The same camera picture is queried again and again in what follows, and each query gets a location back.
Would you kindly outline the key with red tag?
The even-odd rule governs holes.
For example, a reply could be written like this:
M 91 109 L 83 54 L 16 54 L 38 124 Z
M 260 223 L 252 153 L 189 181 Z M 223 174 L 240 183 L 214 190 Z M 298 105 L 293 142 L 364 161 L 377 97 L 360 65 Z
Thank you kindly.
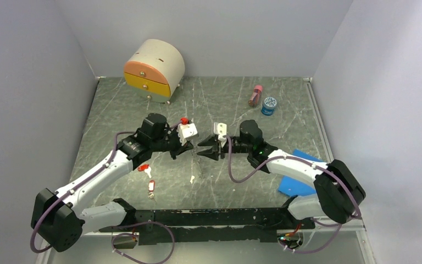
M 143 164 L 143 165 L 140 165 L 140 166 L 137 168 L 137 170 L 138 170 L 139 172 L 144 172 L 144 173 L 146 173 L 146 174 L 147 174 L 147 176 L 148 176 L 150 179 L 152 179 L 152 175 L 151 175 L 151 171 L 152 171 L 152 169 L 151 169 L 151 167 L 150 167 L 148 164 Z

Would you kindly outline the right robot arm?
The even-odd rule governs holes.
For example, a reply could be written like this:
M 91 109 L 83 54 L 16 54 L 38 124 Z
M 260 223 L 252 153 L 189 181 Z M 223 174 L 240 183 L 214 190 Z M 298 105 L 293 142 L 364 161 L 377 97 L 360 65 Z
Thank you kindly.
M 314 189 L 315 194 L 289 199 L 286 210 L 280 213 L 280 221 L 286 228 L 294 228 L 306 218 L 327 217 L 337 224 L 345 224 L 362 217 L 359 206 L 366 193 L 344 162 L 338 159 L 316 162 L 289 154 L 266 142 L 255 120 L 243 121 L 238 136 L 228 135 L 226 124 L 214 123 L 213 132 L 198 146 L 206 147 L 198 152 L 200 156 L 216 161 L 228 158 L 227 169 L 234 183 L 243 183 L 262 171 L 288 176 Z M 237 153 L 247 154 L 247 161 L 254 169 L 241 179 L 233 176 L 231 168 L 231 158 Z

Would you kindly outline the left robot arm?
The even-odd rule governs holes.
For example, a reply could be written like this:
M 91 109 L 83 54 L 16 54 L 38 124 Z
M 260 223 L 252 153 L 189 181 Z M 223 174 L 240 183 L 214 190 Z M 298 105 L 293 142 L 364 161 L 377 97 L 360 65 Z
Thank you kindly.
M 92 208 L 88 204 L 112 183 L 146 163 L 153 153 L 168 152 L 176 159 L 192 150 L 191 140 L 196 136 L 196 125 L 189 119 L 169 125 L 159 113 L 150 113 L 135 131 L 116 133 L 112 150 L 97 165 L 55 191 L 45 188 L 36 195 L 30 223 L 31 251 L 65 251 L 80 236 L 105 226 L 122 231 L 133 228 L 135 209 L 124 200 Z

